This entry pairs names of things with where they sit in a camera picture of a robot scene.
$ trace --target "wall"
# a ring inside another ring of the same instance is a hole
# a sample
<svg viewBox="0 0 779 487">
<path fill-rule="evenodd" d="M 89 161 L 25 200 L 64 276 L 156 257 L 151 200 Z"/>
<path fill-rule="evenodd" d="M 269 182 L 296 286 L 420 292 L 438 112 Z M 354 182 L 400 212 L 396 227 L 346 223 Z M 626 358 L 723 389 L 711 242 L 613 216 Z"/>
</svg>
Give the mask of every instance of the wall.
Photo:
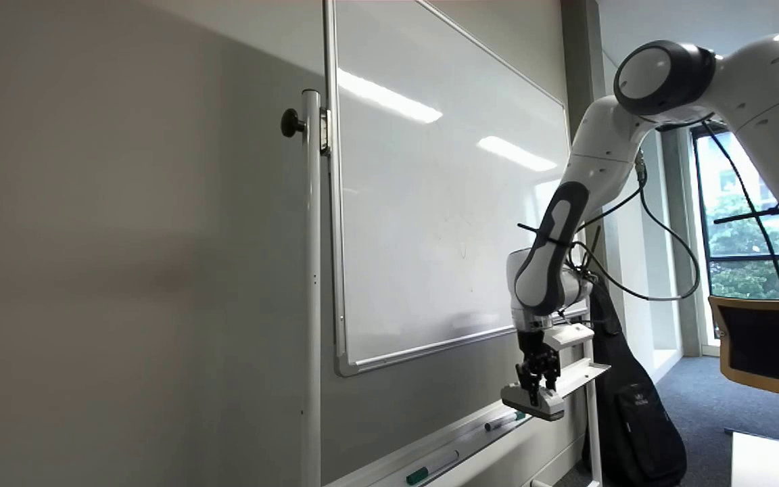
<svg viewBox="0 0 779 487">
<path fill-rule="evenodd" d="M 558 0 L 424 0 L 465 32 L 480 39 L 500 61 L 547 90 L 561 105 L 567 104 L 562 5 Z"/>
<path fill-rule="evenodd" d="M 650 171 L 643 186 L 650 212 L 672 227 L 663 146 L 658 134 L 642 144 L 642 154 Z M 631 182 L 617 200 L 636 193 L 636 186 L 636 174 L 631 174 Z M 650 299 L 677 299 L 689 286 L 688 282 L 677 282 L 674 238 L 650 219 L 638 197 L 604 223 L 604 244 L 609 274 L 627 290 Z M 632 299 L 617 286 L 612 286 L 612 299 L 636 361 L 658 381 L 681 358 L 680 303 Z"/>
<path fill-rule="evenodd" d="M 317 0 L 0 0 L 0 487 L 298 485 L 305 182 L 279 116 L 321 86 L 317 32 Z M 558 43 L 526 71 L 562 101 Z M 324 480 L 515 364 L 503 336 L 339 378 L 324 349 Z"/>
</svg>

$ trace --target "white robotic arm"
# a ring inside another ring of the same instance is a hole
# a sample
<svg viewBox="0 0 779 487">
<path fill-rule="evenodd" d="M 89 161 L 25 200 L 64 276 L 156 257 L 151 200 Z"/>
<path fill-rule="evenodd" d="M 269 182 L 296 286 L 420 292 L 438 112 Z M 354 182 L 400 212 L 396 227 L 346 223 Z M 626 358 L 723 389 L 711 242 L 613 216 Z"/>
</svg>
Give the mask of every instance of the white robotic arm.
<svg viewBox="0 0 779 487">
<path fill-rule="evenodd" d="M 779 196 L 779 36 L 724 61 L 693 43 L 647 43 L 617 71 L 613 98 L 586 109 L 536 244 L 509 263 L 526 364 L 503 404 L 547 419 L 562 414 L 562 401 L 553 397 L 561 364 L 543 330 L 554 311 L 584 296 L 584 280 L 566 267 L 574 232 L 617 197 L 650 130 L 709 115 L 736 134 Z"/>
</svg>

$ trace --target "wooden furniture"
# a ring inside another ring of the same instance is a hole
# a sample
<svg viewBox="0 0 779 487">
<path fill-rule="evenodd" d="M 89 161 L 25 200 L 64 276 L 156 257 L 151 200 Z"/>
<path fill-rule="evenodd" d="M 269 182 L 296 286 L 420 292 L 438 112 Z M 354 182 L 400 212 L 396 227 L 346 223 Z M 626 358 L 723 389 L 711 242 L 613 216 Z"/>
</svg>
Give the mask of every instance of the wooden furniture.
<svg viewBox="0 0 779 487">
<path fill-rule="evenodd" d="M 719 328 L 719 370 L 779 395 L 779 300 L 709 299 Z"/>
</svg>

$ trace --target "desk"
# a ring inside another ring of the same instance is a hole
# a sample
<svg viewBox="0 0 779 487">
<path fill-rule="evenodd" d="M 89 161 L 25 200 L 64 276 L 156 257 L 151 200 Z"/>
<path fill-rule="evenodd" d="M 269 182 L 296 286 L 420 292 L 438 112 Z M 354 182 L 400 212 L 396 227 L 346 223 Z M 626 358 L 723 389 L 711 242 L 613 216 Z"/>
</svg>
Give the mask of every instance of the desk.
<svg viewBox="0 0 779 487">
<path fill-rule="evenodd" d="M 779 442 L 734 433 L 734 487 L 779 487 Z"/>
</svg>

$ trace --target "window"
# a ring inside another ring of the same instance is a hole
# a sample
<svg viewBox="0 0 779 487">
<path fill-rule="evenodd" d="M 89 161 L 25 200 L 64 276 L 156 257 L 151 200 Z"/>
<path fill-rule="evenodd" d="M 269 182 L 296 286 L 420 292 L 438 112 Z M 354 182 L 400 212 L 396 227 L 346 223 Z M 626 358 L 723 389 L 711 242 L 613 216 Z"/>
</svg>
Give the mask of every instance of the window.
<svg viewBox="0 0 779 487">
<path fill-rule="evenodd" d="M 723 299 L 779 300 L 776 267 L 758 223 L 751 216 L 716 223 L 749 212 L 727 158 L 716 150 L 709 134 L 695 134 L 693 140 L 709 257 L 709 292 Z M 734 158 L 755 209 L 776 207 L 776 197 L 769 193 L 734 134 L 716 130 L 716 140 Z M 779 216 L 764 216 L 764 224 L 779 257 Z"/>
</svg>

